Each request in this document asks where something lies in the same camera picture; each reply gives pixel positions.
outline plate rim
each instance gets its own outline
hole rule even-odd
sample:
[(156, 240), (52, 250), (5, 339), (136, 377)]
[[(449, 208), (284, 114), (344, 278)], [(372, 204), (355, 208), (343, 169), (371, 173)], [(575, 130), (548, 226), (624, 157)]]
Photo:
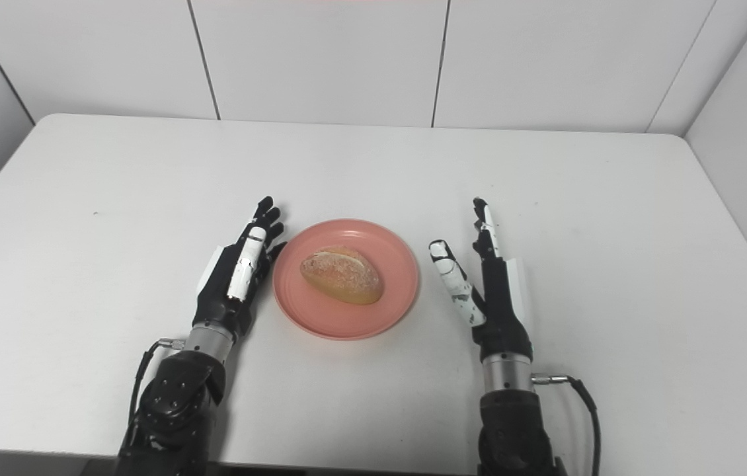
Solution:
[(302, 229), (297, 235), (294, 235), (291, 240), (288, 242), (291, 243), (295, 239), (298, 238), (298, 236), (306, 233), (307, 231), (316, 228), (318, 226), (327, 225), (328, 223), (334, 223), (334, 222), (355, 222), (355, 223), (364, 223), (365, 225), (372, 225), (374, 227), (380, 228), (394, 236), (394, 238), (397, 238), (397, 241), (401, 244), (403, 249), (406, 251), (408, 256), (412, 259), (412, 283), (413, 283), (413, 292), (412, 292), (412, 300), (408, 302), (408, 305), (406, 306), (406, 310), (403, 311), (403, 313), (398, 317), (397, 320), (390, 323), (389, 325), (385, 326), (382, 329), (377, 329), (377, 331), (370, 332), (364, 335), (356, 335), (356, 337), (335, 337), (334, 335), (326, 335), (322, 334), (319, 331), (316, 331), (315, 329), (310, 329), (305, 325), (302, 325), (302, 323), (297, 322), (297, 319), (294, 319), (294, 317), (291, 316), (291, 313), (283, 306), (282, 301), (280, 301), (279, 296), (277, 295), (277, 282), (279, 280), (279, 273), (276, 273), (276, 269), (278, 265), (280, 264), (280, 260), (283, 259), (283, 253), (280, 253), (280, 256), (277, 257), (276, 262), (274, 263), (273, 269), (271, 270), (271, 288), (274, 292), (274, 301), (276, 301), (277, 305), (280, 307), (280, 311), (282, 311), (283, 314), (285, 314), (286, 319), (290, 320), (292, 323), (294, 323), (295, 326), (297, 326), (300, 329), (303, 329), (304, 331), (308, 332), (311, 335), (316, 335), (316, 337), (320, 338), (327, 338), (328, 340), (363, 340), (364, 338), (371, 338), (375, 337), (376, 335), (380, 335), (385, 331), (388, 331), (388, 329), (391, 329), (395, 325), (397, 325), (398, 322), (403, 320), (403, 317), (406, 317), (406, 314), (409, 310), (412, 309), (416, 299), (418, 299), (418, 287), (420, 286), (420, 270), (418, 269), (418, 260), (415, 259), (414, 253), (412, 253), (412, 248), (406, 244), (406, 241), (403, 241), (403, 238), (400, 238), (400, 235), (395, 233), (394, 231), (391, 231), (391, 229), (388, 229), (385, 226), (380, 225), (379, 223), (374, 223), (370, 220), (364, 220), (364, 219), (328, 219), (323, 220), (322, 222), (314, 223), (314, 225), (307, 226), (305, 229)]

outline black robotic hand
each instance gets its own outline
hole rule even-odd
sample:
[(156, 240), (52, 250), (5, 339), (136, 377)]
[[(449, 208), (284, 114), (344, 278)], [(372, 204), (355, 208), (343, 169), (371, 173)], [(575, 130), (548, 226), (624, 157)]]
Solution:
[(198, 310), (192, 325), (220, 325), (229, 331), (234, 343), (250, 330), (253, 296), (280, 255), (285, 242), (270, 249), (285, 229), (280, 209), (270, 196), (262, 199), (238, 240), (213, 257), (217, 261), (198, 294)]
[(467, 280), (443, 240), (429, 244), (442, 280), (471, 326), (479, 344), (485, 395), (479, 401), (483, 430), (479, 436), (480, 475), (563, 476), (561, 459), (553, 458), (543, 429), (539, 397), (531, 382), (533, 349), (524, 325), (515, 316), (511, 283), (516, 267), (500, 255), (488, 203), (473, 199), (479, 238), (473, 249), (482, 259), (485, 298)]
[[(225, 393), (223, 364), (249, 331), (251, 305), (285, 243), (280, 211), (266, 196), (238, 240), (219, 248), (198, 293), (188, 339), (162, 338), (144, 353), (130, 406), (128, 430), (116, 476), (203, 476), (217, 407)], [(180, 350), (159, 363), (156, 376), (136, 400), (141, 378), (158, 346)]]

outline silver cylindrical joint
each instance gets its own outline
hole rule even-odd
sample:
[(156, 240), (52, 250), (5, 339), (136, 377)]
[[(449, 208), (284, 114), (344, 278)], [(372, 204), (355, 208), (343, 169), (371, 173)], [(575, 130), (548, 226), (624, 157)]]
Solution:
[(567, 383), (567, 376), (548, 376), (548, 374), (533, 374), (534, 385), (555, 385), (556, 383)]
[(527, 356), (512, 352), (491, 354), (482, 361), (485, 374), (485, 393), (501, 389), (533, 391), (531, 361)]
[(235, 337), (227, 329), (219, 325), (196, 325), (192, 327), (186, 339), (186, 348), (196, 350), (216, 359), (222, 364), (229, 356), (229, 351), (235, 344)]

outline white table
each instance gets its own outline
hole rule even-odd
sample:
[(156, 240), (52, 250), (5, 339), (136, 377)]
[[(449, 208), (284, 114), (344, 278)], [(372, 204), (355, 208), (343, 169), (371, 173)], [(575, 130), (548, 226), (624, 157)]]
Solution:
[[(597, 400), (604, 474), (747, 474), (747, 246), (681, 139), (75, 115), (41, 121), (0, 174), (0, 450), (114, 455), (141, 352), (186, 335), (208, 257), (267, 193), (289, 235), (394, 230), (421, 286), (397, 326), (352, 342), (262, 293), (219, 460), (475, 471), (477, 349), (426, 247), (446, 238), (477, 280), (482, 196), (526, 266), (535, 370)], [(586, 474), (587, 413), (568, 388), (539, 394)]]

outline robotic finger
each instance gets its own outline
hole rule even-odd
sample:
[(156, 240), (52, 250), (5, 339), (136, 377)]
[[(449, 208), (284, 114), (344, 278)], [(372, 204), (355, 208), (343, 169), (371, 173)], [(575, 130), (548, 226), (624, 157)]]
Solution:
[(429, 255), (432, 257), (435, 268), (444, 281), (444, 286), (453, 304), (458, 308), (459, 314), (465, 319), (467, 325), (476, 327), (485, 323), (485, 301), (470, 281), (467, 274), (455, 261), (455, 256), (444, 240), (436, 240), (429, 243)]

